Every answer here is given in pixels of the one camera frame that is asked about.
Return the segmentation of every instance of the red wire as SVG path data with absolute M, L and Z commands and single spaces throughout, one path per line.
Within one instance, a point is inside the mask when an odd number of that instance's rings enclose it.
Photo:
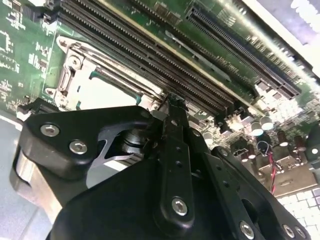
M 276 179 L 276 165 L 275 165 L 275 161 L 272 157 L 272 153 L 269 153 L 269 162 L 272 166 L 272 174 L 271 174 L 271 194 L 273 195 L 276 191 L 276 186 L 275 186 L 275 179 Z

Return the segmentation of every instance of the black plastic arm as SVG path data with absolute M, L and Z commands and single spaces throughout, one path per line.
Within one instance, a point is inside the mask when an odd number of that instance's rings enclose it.
M 120 132 L 145 129 L 152 121 L 151 114 L 139 106 L 36 114 L 24 122 L 19 146 L 31 161 L 61 178 L 75 180 L 87 174 L 98 156 L 98 141 L 106 140 L 105 148 L 109 148 Z M 44 125 L 56 126 L 59 133 L 44 135 Z M 87 151 L 72 152 L 73 141 L 83 142 Z

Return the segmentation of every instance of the cable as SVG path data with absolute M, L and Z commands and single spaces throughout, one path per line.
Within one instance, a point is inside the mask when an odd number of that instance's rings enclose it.
M 276 180 L 276 162 L 274 161 L 272 153 L 268 154 L 269 162 L 271 164 L 271 187 L 270 187 L 270 192 L 273 195 L 276 191 L 276 185 L 275 185 L 275 180 Z
M 260 150 L 260 148 L 259 148 L 259 145 L 260 144 L 266 144 L 266 150 L 265 150 L 265 152 L 261 152 L 261 150 Z M 256 149 L 258 149 L 258 151 L 264 156 L 264 157 L 266 157 L 267 155 L 268 155 L 268 153 L 269 153 L 269 149 L 270 149 L 270 145 L 269 145 L 269 143 L 267 143 L 266 141 L 259 141 L 257 144 L 256 144 Z
M 265 152 L 261 151 L 263 148 L 259 148 L 259 145 L 261 145 L 261 144 L 266 144 Z M 256 148 L 259 150 L 259 152 L 262 154 L 262 156 L 268 157 L 269 163 L 271 164 L 271 186 L 270 186 L 270 192 L 273 195 L 275 193 L 275 191 L 276 191 L 275 179 L 276 179 L 276 173 L 277 173 L 277 170 L 276 170 L 277 163 L 274 161 L 273 153 L 271 151 L 271 147 L 270 147 L 269 143 L 267 143 L 266 141 L 259 141 L 256 144 Z

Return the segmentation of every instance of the dimm slot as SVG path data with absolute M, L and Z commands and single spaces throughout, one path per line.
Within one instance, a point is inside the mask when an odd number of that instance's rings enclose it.
M 151 58 L 159 63 L 162 63 L 163 60 L 169 61 L 170 64 L 179 68 L 185 75 L 188 75 L 189 77 L 193 78 L 194 81 L 201 83 L 202 86 L 205 87 L 206 89 L 209 89 L 213 93 L 217 94 L 219 98 L 223 98 L 224 100 L 226 100 L 230 103 L 234 102 L 234 99 L 232 99 L 227 93 L 221 91 L 211 81 L 204 79 L 199 74 L 197 74 L 195 71 L 192 71 L 191 69 L 186 70 L 183 62 L 180 62 L 179 59 L 175 58 L 172 55 L 168 55 L 168 51 L 161 49 L 160 46 L 157 46 L 157 44 L 155 42 L 152 42 L 149 39 L 149 37 L 144 36 L 141 33 L 136 34 L 139 31 L 137 31 L 137 30 L 134 31 L 134 29 L 131 26 L 127 26 L 127 23 L 122 22 L 120 19 L 118 19 L 116 16 L 114 16 L 114 14 L 112 14 L 108 9 L 106 9 L 106 7 L 104 5 L 100 4 L 98 7 L 97 5 L 95 5 L 94 3 L 92 3 L 88 0 L 82 0 L 82 1 L 76 0 L 76 1 L 81 3 L 84 7 L 93 11 L 95 14 L 98 14 L 99 16 L 101 16 L 104 20 L 108 21 L 108 23 L 110 23 L 110 25 L 113 25 L 118 30 L 127 34 L 129 37 L 134 38 L 134 39 L 131 39 L 130 41 L 127 41 L 127 42 L 132 42 L 135 40 L 135 41 L 138 41 L 137 43 L 135 42 L 136 44 L 141 45 L 140 50 L 142 50 L 143 46 L 147 47 L 149 51 L 151 51 L 151 49 L 154 50 L 154 52 L 152 52 L 152 53 L 149 52 L 148 58 Z M 95 20 L 94 22 L 100 22 L 97 18 L 95 18 L 93 16 L 92 16 L 92 18 Z M 100 26 L 100 28 L 103 28 L 103 26 L 106 26 L 106 23 L 104 23 L 103 25 L 100 23 L 99 26 Z M 215 99 L 215 101 L 220 102 L 218 97 L 215 96 L 212 98 Z
M 66 8 L 66 7 L 67 7 L 67 8 L 70 8 L 71 6 L 70 6 L 69 4 L 63 4 L 62 7 L 64 7 L 64 8 Z M 73 14 L 73 15 L 77 14 L 77 11 L 74 11 L 74 10 L 72 10 L 72 9 L 71 9 L 71 10 L 70 10 L 70 9 L 67 9 L 66 11 L 68 11 L 68 13 Z M 194 90 L 193 93 L 196 94 L 198 97 L 200 97 L 200 98 L 203 99 L 203 97 L 201 97 L 200 94 L 197 94 L 198 91 L 199 91 L 199 90 Z M 201 95 L 202 95 L 202 94 L 208 95 L 208 94 L 206 94 L 206 91 L 205 91 L 205 90 L 204 90 L 204 91 L 202 90 L 201 92 L 202 92 Z M 222 105 L 219 104 L 218 102 L 217 102 L 217 105 L 218 105 L 218 108 L 219 108 L 219 109 L 222 108 Z
M 180 96 L 185 97 L 187 101 L 193 102 L 198 108 L 203 109 L 204 111 L 213 116 L 219 113 L 217 110 L 215 110 L 216 107 L 212 104 L 212 102 L 208 102 L 207 99 L 203 99 L 201 96 L 197 96 L 198 98 L 196 98 L 195 95 L 197 94 L 194 89 L 188 89 L 186 87 L 182 87 L 181 85 L 174 85 L 171 81 L 166 80 L 165 77 L 162 77 L 161 75 L 149 69 L 148 67 L 143 67 L 141 65 L 136 64 L 136 60 L 132 59 L 130 56 L 122 54 L 118 49 L 115 49 L 112 46 L 110 47 L 110 45 L 106 43 L 104 39 L 96 36 L 95 34 L 92 34 L 87 29 L 80 26 L 76 21 L 74 21 L 74 19 L 69 18 L 62 12 L 59 13 L 59 20 L 61 23 L 65 24 L 71 29 L 74 29 L 76 32 L 87 37 L 99 48 L 106 50 L 109 54 L 111 54 L 112 57 L 119 60 L 121 63 L 125 64 L 126 66 L 141 74 L 142 77 L 151 80 L 150 76 L 153 76 L 153 79 L 155 80 L 154 83 L 159 84 L 159 86 L 163 89 L 173 93 L 177 93 Z

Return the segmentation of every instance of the cylindrical metal part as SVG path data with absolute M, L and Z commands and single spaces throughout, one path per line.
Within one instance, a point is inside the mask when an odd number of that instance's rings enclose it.
M 293 140 L 294 140 L 295 147 L 299 152 L 304 152 L 307 150 L 305 141 L 302 136 L 300 135 L 295 136 Z
M 213 140 L 213 135 L 211 132 L 205 132 L 203 134 L 203 138 L 204 138 L 204 141 L 207 145 L 212 145 L 214 143 L 214 140 Z
M 241 162 L 245 163 L 247 162 L 249 159 L 248 157 L 248 152 L 244 152 L 242 155 L 241 155 Z
M 261 128 L 264 131 L 268 131 L 274 128 L 274 123 L 272 122 L 271 118 L 268 116 L 263 116 L 260 119 Z
M 288 146 L 288 140 L 287 140 L 287 137 L 286 137 L 286 133 L 282 130 L 278 131 L 276 133 L 277 137 L 278 137 L 278 141 L 279 141 L 279 145 L 281 147 L 286 147 Z
M 260 136 L 261 134 L 263 134 L 264 131 L 262 130 L 261 124 L 258 121 L 254 121 L 251 123 L 251 134 L 252 136 Z
M 254 159 L 256 157 L 255 147 L 252 144 L 248 144 L 248 158 Z

